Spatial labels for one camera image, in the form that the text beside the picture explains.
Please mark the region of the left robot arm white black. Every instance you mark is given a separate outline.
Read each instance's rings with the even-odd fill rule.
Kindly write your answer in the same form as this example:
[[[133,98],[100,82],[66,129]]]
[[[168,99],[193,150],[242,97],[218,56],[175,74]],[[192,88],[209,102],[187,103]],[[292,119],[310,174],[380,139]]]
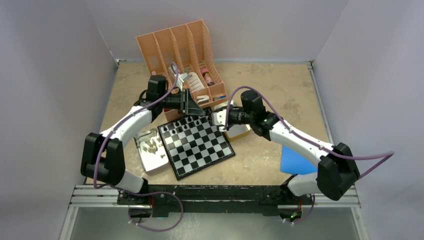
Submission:
[[[124,148],[164,109],[177,110],[184,116],[202,117],[206,112],[194,101],[189,89],[172,91],[174,86],[163,75],[152,75],[130,111],[109,129],[89,133],[84,140],[80,173],[82,176],[130,192],[138,205],[149,199],[147,181],[126,168]]]

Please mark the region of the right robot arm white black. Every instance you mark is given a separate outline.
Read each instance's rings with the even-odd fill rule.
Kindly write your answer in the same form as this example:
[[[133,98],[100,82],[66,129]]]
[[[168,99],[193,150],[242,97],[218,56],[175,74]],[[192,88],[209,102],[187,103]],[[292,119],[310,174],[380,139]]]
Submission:
[[[244,91],[242,106],[228,104],[224,113],[217,115],[217,123],[223,131],[234,125],[249,125],[259,137],[288,147],[316,167],[316,172],[294,174],[282,184],[280,196],[284,202],[292,204],[307,194],[323,194],[338,201],[360,178],[351,149],[344,143],[333,145],[298,130],[274,108],[266,110],[265,102],[267,99],[257,91]]]

